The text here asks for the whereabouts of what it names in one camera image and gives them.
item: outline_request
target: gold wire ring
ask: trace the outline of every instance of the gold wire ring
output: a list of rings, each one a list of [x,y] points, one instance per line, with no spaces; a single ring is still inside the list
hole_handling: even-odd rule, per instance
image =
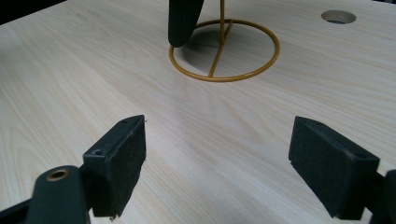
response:
[[[174,57],[174,47],[171,46],[169,48],[169,58],[173,64],[173,66],[180,71],[181,73],[183,73],[186,76],[189,77],[193,77],[202,81],[210,81],[210,82],[232,82],[232,81],[238,81],[238,80],[243,80],[246,78],[250,78],[250,77],[254,77],[257,76],[258,74],[262,73],[263,71],[267,70],[277,59],[277,57],[279,56],[279,52],[280,52],[280,44],[279,44],[279,40],[277,39],[276,35],[269,30],[268,28],[259,25],[257,23],[251,22],[251,21],[240,21],[240,20],[224,20],[225,23],[237,23],[237,24],[242,24],[242,25],[247,25],[247,26],[251,26],[254,28],[257,28],[263,32],[265,32],[266,34],[268,34],[271,39],[274,42],[275,45],[275,52],[274,52],[274,56],[270,59],[270,61],[268,61],[268,63],[266,63],[265,65],[263,65],[262,67],[252,71],[252,72],[248,72],[245,73],[243,75],[238,75],[238,76],[233,76],[233,77],[205,77],[205,76],[201,76],[195,73],[192,73],[186,69],[184,69],[183,67],[181,67],[175,60]],[[195,29],[201,28],[203,26],[207,26],[207,25],[212,25],[212,24],[217,24],[220,23],[220,20],[215,20],[215,21],[206,21],[206,22],[202,22],[196,25]]]

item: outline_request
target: light wood tabletop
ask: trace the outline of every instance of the light wood tabletop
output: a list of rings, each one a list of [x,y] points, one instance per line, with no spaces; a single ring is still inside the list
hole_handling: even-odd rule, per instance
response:
[[[114,223],[368,223],[331,218],[290,165],[296,116],[327,124],[396,169],[396,5],[367,0],[227,0],[226,18],[280,41],[277,61],[211,83],[170,63],[168,0],[69,0],[0,26],[0,210],[45,171],[82,164],[116,122],[145,115],[147,159]],[[327,10],[353,13],[334,24]],[[206,0],[199,21],[219,18]],[[206,73],[218,26],[176,49]],[[219,76],[267,62],[274,44],[235,25]],[[92,223],[110,223],[91,217]]]

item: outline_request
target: gold wire stand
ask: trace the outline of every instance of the gold wire stand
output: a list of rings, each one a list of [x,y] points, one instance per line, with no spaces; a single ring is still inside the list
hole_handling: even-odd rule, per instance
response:
[[[215,60],[212,63],[212,67],[210,68],[209,74],[207,76],[202,76],[202,75],[198,75],[193,72],[190,72],[190,71],[184,69],[183,67],[181,67],[175,60],[174,47],[171,46],[169,48],[169,58],[173,64],[173,66],[178,71],[180,71],[181,73],[183,73],[186,76],[193,77],[193,78],[196,78],[196,79],[199,79],[202,81],[232,82],[232,81],[238,81],[238,80],[257,76],[258,74],[260,74],[263,71],[265,71],[266,69],[268,69],[276,61],[277,56],[279,55],[279,52],[280,52],[280,44],[279,44],[279,40],[277,39],[276,35],[272,31],[270,31],[268,28],[261,26],[257,23],[251,22],[251,21],[240,21],[240,20],[231,20],[231,19],[224,20],[224,0],[220,0],[220,20],[206,21],[206,22],[199,23],[195,26],[195,29],[198,29],[198,28],[201,28],[201,27],[204,27],[207,25],[217,24],[217,23],[220,24],[220,46],[218,49],[218,53],[216,54]],[[224,23],[229,24],[226,31],[224,31]],[[228,33],[230,33],[231,28],[233,27],[234,23],[251,26],[251,27],[257,28],[257,29],[265,32],[266,34],[268,34],[275,44],[274,56],[271,58],[270,61],[268,61],[268,63],[266,63],[262,67],[254,70],[252,72],[248,72],[243,75],[231,76],[231,77],[214,77],[216,66],[218,64],[221,52],[224,48],[225,41],[227,40]]]

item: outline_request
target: black object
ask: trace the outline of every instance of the black object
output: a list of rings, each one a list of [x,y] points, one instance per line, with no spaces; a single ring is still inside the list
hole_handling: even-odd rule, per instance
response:
[[[0,212],[2,224],[89,223],[121,216],[146,158],[143,115],[118,122],[86,153],[84,164],[61,166],[42,174],[32,199]]]
[[[0,9],[0,25],[52,7],[66,0],[13,0],[2,4]]]
[[[173,47],[189,41],[203,4],[204,0],[169,0],[168,39]]]
[[[332,217],[396,223],[396,171],[376,172],[380,159],[323,123],[296,117],[289,160]]]

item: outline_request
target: wooden table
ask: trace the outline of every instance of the wooden table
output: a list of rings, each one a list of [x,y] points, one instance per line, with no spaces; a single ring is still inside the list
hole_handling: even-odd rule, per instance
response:
[[[330,9],[357,20],[326,22]],[[380,174],[396,168],[396,6],[228,0],[226,17],[266,26],[281,46],[267,71],[230,83],[176,70],[167,16],[167,0],[69,0],[0,26],[0,210],[30,198],[48,169],[80,166],[119,120],[144,114],[148,157],[115,223],[356,223],[331,218],[290,165],[292,125],[321,121],[381,158]],[[207,0],[200,21],[218,16]],[[268,37],[244,29],[233,28],[220,74],[273,54]],[[178,49],[180,62],[205,72],[214,30]]]

